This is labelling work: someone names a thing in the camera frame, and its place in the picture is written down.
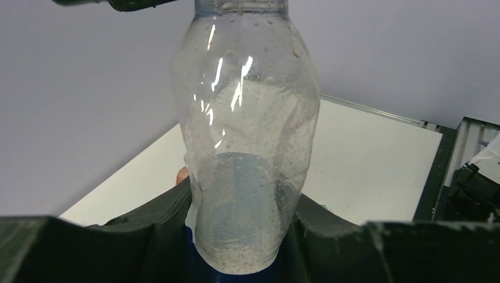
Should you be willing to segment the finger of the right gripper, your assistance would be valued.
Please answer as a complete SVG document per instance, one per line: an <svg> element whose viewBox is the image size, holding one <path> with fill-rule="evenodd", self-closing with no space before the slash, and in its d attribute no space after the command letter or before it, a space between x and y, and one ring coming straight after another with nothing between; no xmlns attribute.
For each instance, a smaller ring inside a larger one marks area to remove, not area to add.
<svg viewBox="0 0 500 283"><path fill-rule="evenodd" d="M175 0L53 0L60 6L80 6L87 4L107 3L115 11L134 12L147 8L155 8L159 5L174 2Z"/></svg>

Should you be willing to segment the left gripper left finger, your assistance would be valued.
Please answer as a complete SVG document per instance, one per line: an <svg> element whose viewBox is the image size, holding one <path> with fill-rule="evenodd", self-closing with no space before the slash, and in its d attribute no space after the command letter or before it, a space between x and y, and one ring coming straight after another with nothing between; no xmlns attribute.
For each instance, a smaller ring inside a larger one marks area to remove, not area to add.
<svg viewBox="0 0 500 283"><path fill-rule="evenodd" d="M190 181L104 225L1 218L2 282L190 282Z"/></svg>

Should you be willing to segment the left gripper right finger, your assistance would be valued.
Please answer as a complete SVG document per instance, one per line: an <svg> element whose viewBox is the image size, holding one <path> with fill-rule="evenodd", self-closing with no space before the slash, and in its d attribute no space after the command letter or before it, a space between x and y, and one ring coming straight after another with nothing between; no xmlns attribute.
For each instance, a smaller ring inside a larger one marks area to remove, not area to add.
<svg viewBox="0 0 500 283"><path fill-rule="evenodd" d="M498 282L499 225L355 225L302 195L279 260L281 282Z"/></svg>

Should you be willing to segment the blue cap pepsi bottle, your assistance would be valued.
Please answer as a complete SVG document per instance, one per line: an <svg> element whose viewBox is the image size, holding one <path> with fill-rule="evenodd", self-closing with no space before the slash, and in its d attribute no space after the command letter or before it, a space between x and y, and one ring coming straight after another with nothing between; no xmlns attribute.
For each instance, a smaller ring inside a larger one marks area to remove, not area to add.
<svg viewBox="0 0 500 283"><path fill-rule="evenodd" d="M171 68L194 282L277 282L320 89L287 1L196 1Z"/></svg>

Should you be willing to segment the wide orange drink bottle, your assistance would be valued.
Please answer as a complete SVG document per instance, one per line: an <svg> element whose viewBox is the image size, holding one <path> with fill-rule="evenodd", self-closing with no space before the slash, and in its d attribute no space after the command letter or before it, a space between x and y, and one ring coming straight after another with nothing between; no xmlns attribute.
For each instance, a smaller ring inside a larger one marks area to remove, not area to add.
<svg viewBox="0 0 500 283"><path fill-rule="evenodd" d="M187 166L183 166L176 175L176 185L180 184L187 177L189 177L189 168Z"/></svg>

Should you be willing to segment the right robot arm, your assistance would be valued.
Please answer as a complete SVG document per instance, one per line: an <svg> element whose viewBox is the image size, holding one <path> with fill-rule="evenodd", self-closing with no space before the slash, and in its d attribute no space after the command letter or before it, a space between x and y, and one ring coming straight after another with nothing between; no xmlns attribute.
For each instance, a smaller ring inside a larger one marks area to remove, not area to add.
<svg viewBox="0 0 500 283"><path fill-rule="evenodd" d="M77 1L54 0L61 6L76 6L89 3L107 2L119 12L133 12L155 8L171 0L159 1ZM438 199L433 217L443 221L486 222L487 216L499 223L499 183L483 175L476 164L466 163L453 172L450 186L442 186L442 196Z"/></svg>

